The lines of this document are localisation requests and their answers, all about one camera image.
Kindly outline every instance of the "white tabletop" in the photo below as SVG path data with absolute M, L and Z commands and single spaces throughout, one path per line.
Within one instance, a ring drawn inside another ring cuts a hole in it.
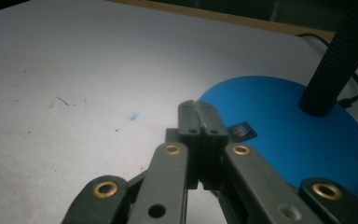
M 60 223 L 91 179 L 146 169 L 183 101 L 240 76 L 306 85 L 323 53 L 314 40 L 100 0 L 1 10 L 0 223 Z M 358 121 L 358 103 L 348 111 Z M 212 194 L 189 192 L 187 223 L 225 223 Z

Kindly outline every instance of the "blue ink mark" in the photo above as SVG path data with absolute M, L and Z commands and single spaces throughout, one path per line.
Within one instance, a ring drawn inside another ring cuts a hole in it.
M 135 120 L 136 118 L 138 118 L 138 116 L 139 116 L 139 112 L 133 112 L 130 117 L 130 120 Z

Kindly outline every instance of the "black flexible gooseneck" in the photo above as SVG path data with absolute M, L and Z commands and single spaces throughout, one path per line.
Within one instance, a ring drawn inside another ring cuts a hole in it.
M 358 0 L 353 2 L 299 101 L 312 116 L 326 116 L 358 68 Z

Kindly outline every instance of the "black cable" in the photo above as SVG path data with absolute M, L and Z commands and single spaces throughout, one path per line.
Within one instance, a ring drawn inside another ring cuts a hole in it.
M 307 37 L 307 36 L 312 36 L 317 38 L 318 40 L 320 40 L 327 48 L 330 47 L 330 44 L 323 39 L 322 37 L 315 35 L 315 34 L 310 34 L 310 33 L 305 33 L 305 34 L 301 34 L 301 35 L 297 35 L 298 37 Z M 358 85 L 358 75 L 356 73 L 354 73 L 351 78 L 353 78 L 353 80 L 356 82 L 356 84 Z M 337 103 L 339 105 L 341 105 L 344 109 L 351 107 L 351 105 L 353 103 L 355 103 L 356 101 L 358 101 L 358 94 L 351 97 L 351 98 L 345 98 L 342 100 L 339 100 Z

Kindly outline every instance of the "round blue base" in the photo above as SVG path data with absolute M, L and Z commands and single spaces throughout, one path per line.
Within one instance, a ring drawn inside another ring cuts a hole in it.
M 304 86 L 275 77 L 238 77 L 201 97 L 227 127 L 248 122 L 257 133 L 244 143 L 257 149 L 288 183 L 325 177 L 358 196 L 358 124 L 339 105 L 326 117 L 298 107 Z

